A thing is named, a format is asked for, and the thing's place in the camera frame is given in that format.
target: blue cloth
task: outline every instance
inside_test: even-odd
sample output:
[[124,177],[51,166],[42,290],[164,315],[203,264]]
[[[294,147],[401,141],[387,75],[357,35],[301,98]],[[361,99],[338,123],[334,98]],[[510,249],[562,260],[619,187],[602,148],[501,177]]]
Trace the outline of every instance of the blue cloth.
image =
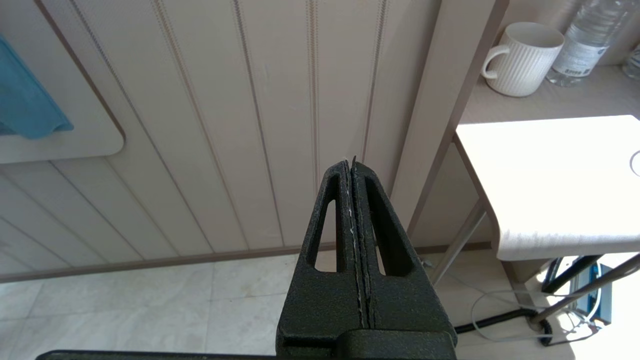
[[20,134],[27,139],[39,139],[53,131],[73,128],[44,87],[0,36],[0,135]]

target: mug handle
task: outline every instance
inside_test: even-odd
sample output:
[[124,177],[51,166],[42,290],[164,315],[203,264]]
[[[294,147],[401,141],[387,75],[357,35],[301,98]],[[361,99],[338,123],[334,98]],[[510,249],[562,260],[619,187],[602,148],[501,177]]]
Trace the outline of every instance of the mug handle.
[[500,54],[508,54],[510,52],[509,47],[507,45],[498,45],[494,46],[489,50],[489,53],[486,55],[486,59],[484,61],[484,65],[482,65],[482,70],[480,73],[487,79],[496,79],[498,78],[498,74],[494,70],[486,70],[486,67],[489,65],[489,61],[493,60],[494,57]]

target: plastic bottle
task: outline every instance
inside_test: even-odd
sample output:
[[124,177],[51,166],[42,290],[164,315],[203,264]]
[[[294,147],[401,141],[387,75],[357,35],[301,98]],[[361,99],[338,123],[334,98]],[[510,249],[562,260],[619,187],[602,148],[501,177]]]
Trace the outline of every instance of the plastic bottle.
[[564,34],[564,46],[547,74],[559,86],[575,86],[591,73],[640,0],[586,0]]
[[631,52],[627,61],[622,64],[622,71],[635,80],[640,80],[640,45]]

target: baseboard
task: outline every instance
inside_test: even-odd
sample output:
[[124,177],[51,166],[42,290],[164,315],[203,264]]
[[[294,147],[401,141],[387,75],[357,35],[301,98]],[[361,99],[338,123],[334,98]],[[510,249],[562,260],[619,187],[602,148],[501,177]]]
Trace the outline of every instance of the baseboard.
[[[488,242],[469,243],[462,248],[462,251],[485,250],[490,248],[491,248],[491,244]],[[326,251],[326,250],[335,250],[335,243],[321,243],[319,251]],[[446,250],[447,250],[447,245],[426,246],[426,247],[415,248],[415,251],[418,254],[434,254],[438,252],[445,252]],[[0,275],[0,283],[35,280],[35,279],[48,279],[50,277],[83,275],[83,274],[92,274],[97,272],[115,272],[115,271],[123,271],[123,270],[155,268],[159,266],[174,266],[174,265],[186,265],[186,264],[197,264],[197,263],[209,263],[212,261],[263,258],[266,256],[297,254],[299,252],[300,252],[300,247],[288,246],[288,247],[278,247],[278,248],[272,248],[272,249],[224,252],[220,254],[182,256],[180,258],[170,258],[170,259],[144,260],[144,261],[136,261],[133,263],[83,266],[78,268],[66,268],[66,269],[59,269],[59,270],[30,272],[27,274]]]

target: tiled floor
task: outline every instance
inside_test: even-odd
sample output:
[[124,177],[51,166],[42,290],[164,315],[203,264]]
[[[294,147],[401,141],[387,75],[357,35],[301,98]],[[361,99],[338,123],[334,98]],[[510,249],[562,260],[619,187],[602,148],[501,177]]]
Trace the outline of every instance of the tiled floor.
[[[439,257],[428,259],[436,263]],[[291,255],[0,284],[0,359],[32,360],[57,348],[274,354],[275,326],[296,260]],[[317,267],[335,268],[335,254],[321,253]],[[451,272],[485,291],[509,289],[488,250],[462,253]],[[436,289],[452,323],[469,322],[480,294],[450,277]],[[477,317],[508,309],[488,300]],[[534,334],[524,320],[488,332]],[[611,349],[611,342],[605,344]],[[586,346],[543,348],[535,340],[494,343],[474,332],[460,336],[456,351],[461,359],[589,359],[597,353]]]

